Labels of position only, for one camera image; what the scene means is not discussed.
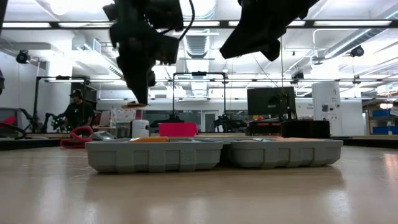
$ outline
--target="person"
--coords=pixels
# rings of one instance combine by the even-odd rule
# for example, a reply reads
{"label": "person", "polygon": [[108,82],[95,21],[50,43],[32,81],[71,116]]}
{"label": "person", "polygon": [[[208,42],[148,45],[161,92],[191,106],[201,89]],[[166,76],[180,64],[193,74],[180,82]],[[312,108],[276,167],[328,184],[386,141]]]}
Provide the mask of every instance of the person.
{"label": "person", "polygon": [[4,89],[4,77],[3,77],[2,72],[0,70],[0,95],[1,95],[3,89]]}
{"label": "person", "polygon": [[72,128],[89,126],[94,116],[93,108],[87,102],[83,104],[83,94],[79,89],[74,90],[70,97],[73,99],[73,103],[70,103],[67,110],[63,113],[65,124],[67,126],[70,125]]}

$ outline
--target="red object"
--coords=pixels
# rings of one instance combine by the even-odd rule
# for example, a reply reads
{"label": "red object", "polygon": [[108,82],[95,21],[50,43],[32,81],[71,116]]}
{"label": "red object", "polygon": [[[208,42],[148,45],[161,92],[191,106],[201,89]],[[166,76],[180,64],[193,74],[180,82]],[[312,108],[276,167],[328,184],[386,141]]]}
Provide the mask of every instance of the red object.
{"label": "red object", "polygon": [[85,143],[90,142],[93,137],[91,127],[79,127],[70,132],[71,139],[61,140],[60,145],[65,149],[84,149]]}
{"label": "red object", "polygon": [[159,124],[159,134],[162,137],[195,137],[197,132],[197,124],[193,122]]}
{"label": "red object", "polygon": [[16,118],[14,116],[11,116],[9,118],[6,118],[4,121],[0,121],[0,123],[4,123],[4,124],[14,124]]}

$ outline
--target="door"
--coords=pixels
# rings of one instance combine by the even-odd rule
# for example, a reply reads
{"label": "door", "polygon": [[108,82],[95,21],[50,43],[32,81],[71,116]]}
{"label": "door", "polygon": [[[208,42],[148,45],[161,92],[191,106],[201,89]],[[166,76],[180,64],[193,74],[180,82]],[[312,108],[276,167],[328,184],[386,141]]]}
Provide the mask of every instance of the door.
{"label": "door", "polygon": [[213,122],[218,119],[218,111],[202,111],[202,132],[216,132]]}

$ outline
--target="ceiling beam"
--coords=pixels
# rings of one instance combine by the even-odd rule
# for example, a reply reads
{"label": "ceiling beam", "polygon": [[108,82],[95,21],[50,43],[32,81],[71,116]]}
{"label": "ceiling beam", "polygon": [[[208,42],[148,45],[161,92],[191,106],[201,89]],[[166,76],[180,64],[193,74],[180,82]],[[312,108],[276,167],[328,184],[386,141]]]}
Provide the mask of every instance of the ceiling beam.
{"label": "ceiling beam", "polygon": [[[6,21],[4,30],[108,30],[113,21]],[[195,21],[192,29],[234,29],[239,21],[212,20]],[[309,19],[293,21],[288,29],[396,29],[398,20],[331,20]]]}

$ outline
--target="blue bin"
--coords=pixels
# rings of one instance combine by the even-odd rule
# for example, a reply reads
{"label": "blue bin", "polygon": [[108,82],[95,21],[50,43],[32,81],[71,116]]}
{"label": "blue bin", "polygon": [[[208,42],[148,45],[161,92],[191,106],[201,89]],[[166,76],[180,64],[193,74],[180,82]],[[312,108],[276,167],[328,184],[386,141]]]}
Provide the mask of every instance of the blue bin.
{"label": "blue bin", "polygon": [[[373,127],[373,134],[383,134],[383,135],[388,135],[388,130],[389,127]],[[398,126],[391,126],[390,130],[392,131],[392,134],[398,134]]]}
{"label": "blue bin", "polygon": [[372,112],[373,117],[383,117],[383,116],[389,116],[390,110],[375,110]]}

